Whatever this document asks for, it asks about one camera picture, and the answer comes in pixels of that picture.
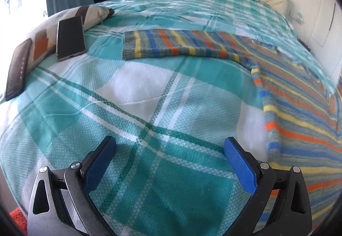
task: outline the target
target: blue gripper pad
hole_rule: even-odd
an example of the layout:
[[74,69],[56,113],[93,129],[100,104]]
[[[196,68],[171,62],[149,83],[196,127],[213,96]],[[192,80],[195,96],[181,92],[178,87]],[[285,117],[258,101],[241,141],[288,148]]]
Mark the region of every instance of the blue gripper pad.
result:
[[223,149],[226,158],[242,185],[242,188],[253,195],[257,189],[257,176],[255,172],[246,162],[245,158],[235,147],[235,144],[230,140],[230,138],[225,139]]
[[91,164],[88,171],[84,174],[83,189],[87,194],[89,194],[91,191],[96,190],[111,160],[115,155],[116,141],[111,136],[107,137],[109,137],[110,139],[107,141],[105,147],[96,157],[93,164]]

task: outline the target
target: bedsheet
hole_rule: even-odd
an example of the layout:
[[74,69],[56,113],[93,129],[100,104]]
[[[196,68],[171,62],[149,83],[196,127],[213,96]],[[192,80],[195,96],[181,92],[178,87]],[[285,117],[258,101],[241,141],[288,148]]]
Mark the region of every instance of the bedsheet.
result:
[[[240,34],[305,62],[327,88],[331,82],[289,23],[256,0],[103,5],[115,16],[85,32],[87,54],[61,63],[48,57],[28,76],[25,92],[0,105],[0,163],[12,193],[26,212],[42,165],[64,168],[112,135],[117,155],[91,197],[118,235],[222,235],[249,198],[223,156],[223,140],[235,136],[257,159],[268,158],[253,79],[239,64],[218,59],[122,61],[123,33]],[[340,184],[333,187],[331,200]],[[328,213],[324,204],[315,204],[314,224]]]

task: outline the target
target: red cloth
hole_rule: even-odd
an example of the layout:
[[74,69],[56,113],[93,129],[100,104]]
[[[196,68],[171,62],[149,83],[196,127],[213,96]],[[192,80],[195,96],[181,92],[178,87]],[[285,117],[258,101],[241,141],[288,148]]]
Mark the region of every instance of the red cloth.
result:
[[21,212],[20,208],[18,207],[17,209],[13,210],[10,213],[10,216],[15,221],[20,230],[27,235],[27,220]]

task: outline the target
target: floor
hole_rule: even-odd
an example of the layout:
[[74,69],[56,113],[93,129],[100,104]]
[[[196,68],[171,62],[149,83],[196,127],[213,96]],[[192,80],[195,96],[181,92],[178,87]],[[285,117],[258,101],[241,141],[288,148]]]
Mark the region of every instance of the floor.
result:
[[7,212],[13,211],[15,208],[18,207],[17,203],[15,202],[10,189],[8,188],[6,179],[2,173],[0,168],[0,201],[2,206],[5,207]]

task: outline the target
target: smartphone screen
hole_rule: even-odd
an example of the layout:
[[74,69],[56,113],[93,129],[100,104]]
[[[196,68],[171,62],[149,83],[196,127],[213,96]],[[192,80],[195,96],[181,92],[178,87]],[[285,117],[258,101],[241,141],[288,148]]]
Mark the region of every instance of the smartphone screen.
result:
[[81,15],[58,23],[56,51],[59,62],[87,51]]

